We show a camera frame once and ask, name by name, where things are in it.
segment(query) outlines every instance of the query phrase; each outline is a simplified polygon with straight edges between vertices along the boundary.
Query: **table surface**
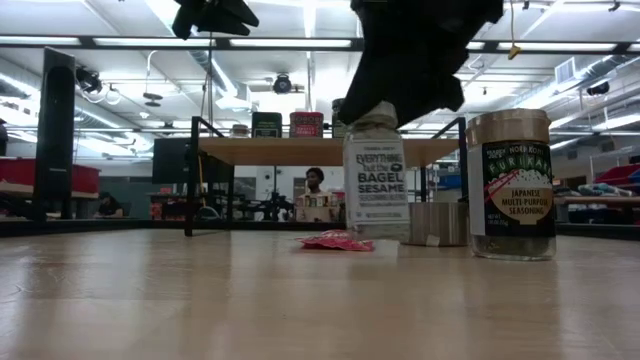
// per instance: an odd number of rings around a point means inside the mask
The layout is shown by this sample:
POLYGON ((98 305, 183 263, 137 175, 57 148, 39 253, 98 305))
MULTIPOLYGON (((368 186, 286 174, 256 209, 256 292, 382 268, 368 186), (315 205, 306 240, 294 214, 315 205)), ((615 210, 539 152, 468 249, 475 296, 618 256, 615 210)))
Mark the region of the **table surface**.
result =
MULTIPOLYGON (((342 166, 342 139, 200 138, 200 149, 230 165, 342 166)), ((406 165, 426 166, 458 148, 453 139, 404 140, 406 165)))
POLYGON ((556 205, 564 204, 604 204, 604 205, 638 205, 640 196, 558 196, 556 205))
MULTIPOLYGON (((16 196, 31 197, 33 195, 33 186, 23 184, 12 184, 5 181, 0 181, 0 192, 13 194, 16 196)), ((98 193, 84 193, 79 191, 71 192, 72 199, 98 199, 98 193)))
POLYGON ((2 358, 640 359, 640 242, 559 237, 520 263, 197 233, 2 239, 2 358))

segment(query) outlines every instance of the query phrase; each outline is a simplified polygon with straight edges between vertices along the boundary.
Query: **shelf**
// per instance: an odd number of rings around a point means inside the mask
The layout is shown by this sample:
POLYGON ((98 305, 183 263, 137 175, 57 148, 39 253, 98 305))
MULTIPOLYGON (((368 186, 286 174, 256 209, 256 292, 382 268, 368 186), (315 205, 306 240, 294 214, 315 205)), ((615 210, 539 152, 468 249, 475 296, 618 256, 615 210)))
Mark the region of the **shelf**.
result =
POLYGON ((637 205, 640 196, 561 196, 554 199, 556 205, 566 204, 604 204, 604 205, 637 205))
MULTIPOLYGON (((457 148, 454 139, 406 139, 406 166, 427 166, 457 148)), ((200 149, 229 165, 342 166, 342 139, 201 138, 200 149)))

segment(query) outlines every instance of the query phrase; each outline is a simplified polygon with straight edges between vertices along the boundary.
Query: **red packet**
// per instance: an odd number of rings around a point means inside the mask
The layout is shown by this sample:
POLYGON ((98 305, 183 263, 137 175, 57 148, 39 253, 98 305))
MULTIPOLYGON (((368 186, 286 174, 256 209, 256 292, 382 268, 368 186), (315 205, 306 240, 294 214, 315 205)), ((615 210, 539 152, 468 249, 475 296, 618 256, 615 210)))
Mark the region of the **red packet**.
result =
POLYGON ((373 251, 373 241, 357 241, 344 230, 329 230, 320 235, 297 238, 305 248, 342 249, 347 251, 373 251))

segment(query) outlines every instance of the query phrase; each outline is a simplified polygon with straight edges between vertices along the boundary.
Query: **seasoning jar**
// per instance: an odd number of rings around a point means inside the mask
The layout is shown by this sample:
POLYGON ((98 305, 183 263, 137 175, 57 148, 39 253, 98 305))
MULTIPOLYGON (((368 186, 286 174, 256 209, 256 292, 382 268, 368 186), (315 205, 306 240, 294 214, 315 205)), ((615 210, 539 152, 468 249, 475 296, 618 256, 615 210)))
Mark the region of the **seasoning jar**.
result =
POLYGON ((383 101, 345 135, 347 230, 357 240, 409 239, 404 147, 397 125, 395 108, 383 101))
POLYGON ((556 253, 549 118, 513 109, 472 119, 466 130, 474 254, 547 260, 556 253))

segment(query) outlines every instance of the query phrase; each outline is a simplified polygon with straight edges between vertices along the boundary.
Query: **speaker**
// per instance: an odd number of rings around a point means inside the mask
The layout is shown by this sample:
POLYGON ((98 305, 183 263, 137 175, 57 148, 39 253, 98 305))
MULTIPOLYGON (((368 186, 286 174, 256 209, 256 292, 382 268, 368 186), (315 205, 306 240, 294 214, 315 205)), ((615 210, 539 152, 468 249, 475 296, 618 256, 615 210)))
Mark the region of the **speaker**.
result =
POLYGON ((44 50, 33 198, 36 204, 63 201, 63 218, 70 217, 75 63, 73 56, 44 50))

